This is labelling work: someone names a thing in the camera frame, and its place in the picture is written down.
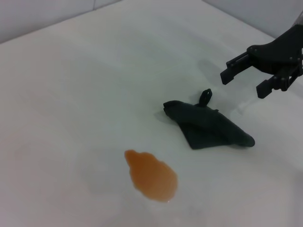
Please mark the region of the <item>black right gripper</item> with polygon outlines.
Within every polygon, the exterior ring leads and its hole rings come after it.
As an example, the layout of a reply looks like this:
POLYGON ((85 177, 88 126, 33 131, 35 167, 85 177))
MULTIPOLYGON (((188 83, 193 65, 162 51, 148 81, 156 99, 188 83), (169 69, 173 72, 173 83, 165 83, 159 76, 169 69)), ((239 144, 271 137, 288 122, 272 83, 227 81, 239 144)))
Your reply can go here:
POLYGON ((247 52, 226 63, 220 73, 223 84, 230 83, 236 75, 256 63, 257 69, 273 74, 257 87, 258 98, 267 97, 272 90, 287 91, 303 74, 303 26, 295 25, 268 44, 252 45, 247 52))

